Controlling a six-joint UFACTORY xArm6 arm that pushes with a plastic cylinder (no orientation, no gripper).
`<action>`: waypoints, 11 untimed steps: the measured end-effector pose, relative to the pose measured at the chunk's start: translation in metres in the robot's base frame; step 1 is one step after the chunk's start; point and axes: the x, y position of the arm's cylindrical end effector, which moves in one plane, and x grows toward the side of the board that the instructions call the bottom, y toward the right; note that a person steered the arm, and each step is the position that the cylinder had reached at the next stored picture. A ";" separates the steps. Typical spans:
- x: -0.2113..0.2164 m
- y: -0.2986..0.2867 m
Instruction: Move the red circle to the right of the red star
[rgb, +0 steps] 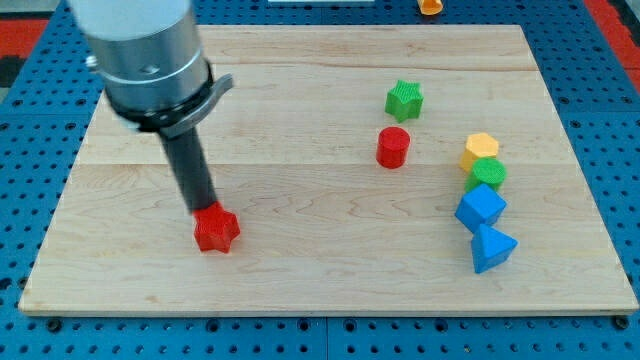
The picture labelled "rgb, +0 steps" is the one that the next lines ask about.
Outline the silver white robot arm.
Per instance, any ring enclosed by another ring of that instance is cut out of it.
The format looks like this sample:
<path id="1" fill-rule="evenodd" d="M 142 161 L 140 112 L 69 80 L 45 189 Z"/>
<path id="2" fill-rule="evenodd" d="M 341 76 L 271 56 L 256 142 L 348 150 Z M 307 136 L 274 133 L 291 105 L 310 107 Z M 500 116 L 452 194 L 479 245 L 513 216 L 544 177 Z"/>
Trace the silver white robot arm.
<path id="1" fill-rule="evenodd" d="M 189 211 L 217 196 L 197 124 L 232 88 L 215 77 L 189 0 L 69 0 L 111 108 L 130 128 L 156 134 Z"/>

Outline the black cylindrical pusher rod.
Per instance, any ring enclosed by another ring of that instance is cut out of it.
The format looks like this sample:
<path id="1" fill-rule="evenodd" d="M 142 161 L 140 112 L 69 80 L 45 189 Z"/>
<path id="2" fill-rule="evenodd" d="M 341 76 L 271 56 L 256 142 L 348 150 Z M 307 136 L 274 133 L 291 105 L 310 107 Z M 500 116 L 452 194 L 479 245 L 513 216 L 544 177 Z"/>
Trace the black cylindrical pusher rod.
<path id="1" fill-rule="evenodd" d="M 159 138 L 188 211 L 209 208 L 217 196 L 197 129 Z"/>

